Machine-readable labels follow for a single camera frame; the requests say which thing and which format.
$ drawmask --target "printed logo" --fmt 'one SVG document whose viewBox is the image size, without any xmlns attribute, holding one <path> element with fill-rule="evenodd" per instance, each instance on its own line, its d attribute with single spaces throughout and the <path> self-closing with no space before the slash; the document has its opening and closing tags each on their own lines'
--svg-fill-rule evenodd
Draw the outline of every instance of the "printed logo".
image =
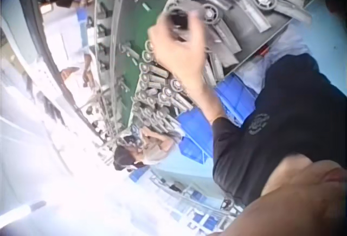
<svg viewBox="0 0 347 236">
<path fill-rule="evenodd" d="M 248 133 L 251 135 L 257 134 L 260 130 L 262 130 L 266 125 L 270 116 L 268 114 L 258 114 L 254 117 L 251 125 L 248 127 Z"/>
</svg>

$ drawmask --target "blue bin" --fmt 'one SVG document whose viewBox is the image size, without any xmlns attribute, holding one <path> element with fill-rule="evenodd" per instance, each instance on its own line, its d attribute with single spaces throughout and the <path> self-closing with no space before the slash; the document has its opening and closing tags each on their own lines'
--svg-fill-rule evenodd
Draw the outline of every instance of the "blue bin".
<svg viewBox="0 0 347 236">
<path fill-rule="evenodd" d="M 200 164 L 205 164 L 208 156 L 190 138 L 184 137 L 178 145 L 181 154 Z"/>
<path fill-rule="evenodd" d="M 215 88 L 216 94 L 222 101 L 229 117 L 242 124 L 254 111 L 255 96 L 234 74 L 229 75 Z M 182 155 L 198 163 L 205 163 L 207 157 L 213 157 L 212 128 L 202 112 L 195 108 L 178 116 L 181 128 L 191 139 L 190 142 L 180 144 Z"/>
</svg>

